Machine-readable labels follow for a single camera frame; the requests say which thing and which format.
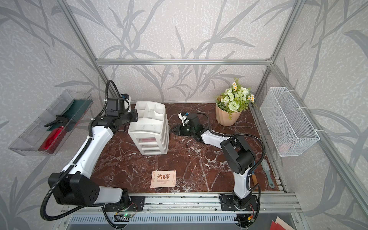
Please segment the white plastic drawer organizer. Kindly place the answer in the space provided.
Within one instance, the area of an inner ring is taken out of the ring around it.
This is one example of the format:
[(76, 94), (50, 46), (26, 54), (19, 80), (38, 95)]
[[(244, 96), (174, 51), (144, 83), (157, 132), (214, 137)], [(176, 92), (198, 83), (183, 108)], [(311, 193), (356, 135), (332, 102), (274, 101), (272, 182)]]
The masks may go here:
[[(165, 155), (168, 153), (170, 127), (164, 104), (138, 101), (135, 105), (138, 122), (129, 125), (128, 134), (142, 155)], [(141, 138), (156, 138), (157, 142), (139, 143)]]

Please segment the pink postcard red characters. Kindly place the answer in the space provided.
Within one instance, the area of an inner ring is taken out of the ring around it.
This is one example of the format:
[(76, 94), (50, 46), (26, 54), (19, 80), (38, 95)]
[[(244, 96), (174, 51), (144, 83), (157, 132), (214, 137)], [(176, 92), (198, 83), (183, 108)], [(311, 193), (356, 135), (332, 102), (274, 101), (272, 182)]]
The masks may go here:
[(175, 187), (176, 171), (153, 171), (151, 176), (151, 188)]

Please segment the red item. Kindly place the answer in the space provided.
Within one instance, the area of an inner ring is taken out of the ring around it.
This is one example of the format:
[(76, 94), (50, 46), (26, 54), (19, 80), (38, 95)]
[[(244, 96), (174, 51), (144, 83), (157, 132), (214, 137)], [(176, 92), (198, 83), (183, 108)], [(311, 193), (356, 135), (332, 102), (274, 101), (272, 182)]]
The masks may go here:
[(139, 143), (148, 143), (148, 142), (157, 142), (156, 138), (141, 138), (139, 139)]

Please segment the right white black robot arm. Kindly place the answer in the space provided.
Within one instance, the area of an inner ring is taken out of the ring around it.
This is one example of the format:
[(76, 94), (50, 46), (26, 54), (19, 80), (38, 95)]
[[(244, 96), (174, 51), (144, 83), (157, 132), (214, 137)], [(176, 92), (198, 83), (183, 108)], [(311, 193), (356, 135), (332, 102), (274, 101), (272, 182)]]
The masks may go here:
[[(197, 142), (211, 145), (222, 150), (226, 162), (234, 175), (234, 188), (230, 208), (245, 210), (254, 208), (258, 211), (261, 188), (258, 183), (251, 186), (255, 169), (265, 158), (265, 146), (260, 138), (244, 133), (222, 134), (211, 129), (209, 116), (202, 112), (178, 114), (181, 124), (171, 129), (177, 136), (191, 137)], [(262, 146), (259, 160), (245, 138), (252, 138)]]

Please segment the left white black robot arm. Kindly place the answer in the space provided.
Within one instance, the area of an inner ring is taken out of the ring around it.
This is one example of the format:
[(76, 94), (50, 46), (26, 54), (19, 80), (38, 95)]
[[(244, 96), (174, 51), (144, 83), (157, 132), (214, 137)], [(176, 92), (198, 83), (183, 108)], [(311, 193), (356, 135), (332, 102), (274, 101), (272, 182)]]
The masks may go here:
[[(91, 180), (91, 176), (106, 144), (119, 128), (137, 121), (138, 113), (131, 107), (131, 97), (128, 94), (110, 98), (108, 92), (105, 93), (101, 112), (88, 125), (86, 141), (60, 173), (53, 173), (48, 178), (50, 190), (40, 206), (43, 220), (58, 220), (86, 207), (101, 206), (105, 209), (108, 204), (117, 204), (118, 208), (131, 205), (127, 189), (99, 186)], [(74, 208), (51, 216), (46, 211), (51, 197), (60, 205), (72, 205)]]

